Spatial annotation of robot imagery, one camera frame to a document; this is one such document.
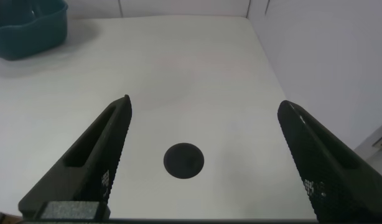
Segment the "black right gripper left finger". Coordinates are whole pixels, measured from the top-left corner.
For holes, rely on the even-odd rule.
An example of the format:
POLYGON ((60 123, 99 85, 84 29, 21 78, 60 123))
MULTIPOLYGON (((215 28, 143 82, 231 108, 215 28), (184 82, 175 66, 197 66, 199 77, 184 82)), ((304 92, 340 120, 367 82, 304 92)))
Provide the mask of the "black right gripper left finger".
POLYGON ((21 199, 22 216, 51 201, 108 202, 131 117, 128 95, 110 103, 21 199))

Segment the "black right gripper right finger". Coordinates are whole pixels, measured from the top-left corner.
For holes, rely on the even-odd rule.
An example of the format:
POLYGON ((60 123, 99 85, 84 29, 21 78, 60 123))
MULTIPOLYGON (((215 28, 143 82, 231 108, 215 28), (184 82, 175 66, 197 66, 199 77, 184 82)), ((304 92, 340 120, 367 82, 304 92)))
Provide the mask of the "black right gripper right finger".
POLYGON ((284 100, 277 118, 317 220, 382 223, 382 175, 303 107, 284 100))

